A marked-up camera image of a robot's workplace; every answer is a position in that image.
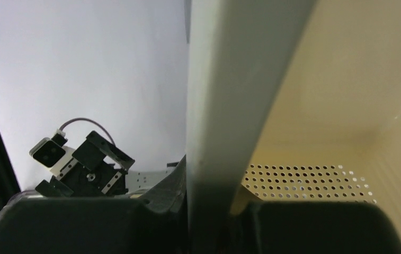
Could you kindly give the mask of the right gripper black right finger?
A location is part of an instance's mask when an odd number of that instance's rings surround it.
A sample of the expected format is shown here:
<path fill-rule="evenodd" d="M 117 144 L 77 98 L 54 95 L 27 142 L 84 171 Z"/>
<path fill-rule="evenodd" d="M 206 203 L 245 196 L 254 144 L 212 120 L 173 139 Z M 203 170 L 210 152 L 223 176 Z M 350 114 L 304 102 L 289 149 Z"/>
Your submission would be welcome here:
<path fill-rule="evenodd" d="M 227 224 L 221 253 L 401 253 L 401 239 L 368 203 L 251 202 Z"/>

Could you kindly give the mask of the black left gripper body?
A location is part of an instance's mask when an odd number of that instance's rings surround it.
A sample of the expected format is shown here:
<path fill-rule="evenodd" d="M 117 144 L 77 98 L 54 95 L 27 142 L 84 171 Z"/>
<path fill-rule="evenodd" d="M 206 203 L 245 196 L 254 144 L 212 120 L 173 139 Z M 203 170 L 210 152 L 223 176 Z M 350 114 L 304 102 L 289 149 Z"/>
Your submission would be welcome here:
<path fill-rule="evenodd" d="M 128 192 L 126 175 L 135 160 L 113 143 L 91 131 L 75 149 L 77 164 L 61 180 L 52 174 L 35 190 L 45 197 L 101 197 Z"/>

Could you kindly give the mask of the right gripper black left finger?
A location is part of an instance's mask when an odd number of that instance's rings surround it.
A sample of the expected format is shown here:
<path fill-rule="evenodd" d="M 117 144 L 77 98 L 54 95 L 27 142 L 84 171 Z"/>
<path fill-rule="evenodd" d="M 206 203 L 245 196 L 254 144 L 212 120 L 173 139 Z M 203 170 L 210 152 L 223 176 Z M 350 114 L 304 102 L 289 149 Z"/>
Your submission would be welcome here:
<path fill-rule="evenodd" d="M 17 194 L 0 211 L 0 253 L 185 253 L 186 160 L 137 198 Z"/>

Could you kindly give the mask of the cream perforated plastic basket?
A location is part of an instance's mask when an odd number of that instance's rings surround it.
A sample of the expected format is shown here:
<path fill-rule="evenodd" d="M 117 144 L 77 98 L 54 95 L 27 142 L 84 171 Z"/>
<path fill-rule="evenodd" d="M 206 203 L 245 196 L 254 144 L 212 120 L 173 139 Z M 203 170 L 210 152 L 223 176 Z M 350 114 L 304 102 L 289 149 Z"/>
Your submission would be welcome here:
<path fill-rule="evenodd" d="M 379 207 L 401 239 L 401 1 L 192 1 L 192 253 L 251 202 Z"/>

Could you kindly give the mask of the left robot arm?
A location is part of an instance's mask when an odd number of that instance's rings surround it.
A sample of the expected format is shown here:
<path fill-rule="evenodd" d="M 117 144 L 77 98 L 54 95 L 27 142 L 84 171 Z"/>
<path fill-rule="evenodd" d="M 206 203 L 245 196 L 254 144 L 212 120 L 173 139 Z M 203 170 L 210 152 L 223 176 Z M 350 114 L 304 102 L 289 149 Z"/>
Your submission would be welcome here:
<path fill-rule="evenodd" d="M 66 146 L 63 131 L 43 138 L 30 156 L 52 174 L 35 190 L 45 197 L 114 197 L 143 194 L 166 178 L 177 165 L 141 172 L 132 170 L 135 160 L 113 143 L 90 132 L 76 149 Z"/>

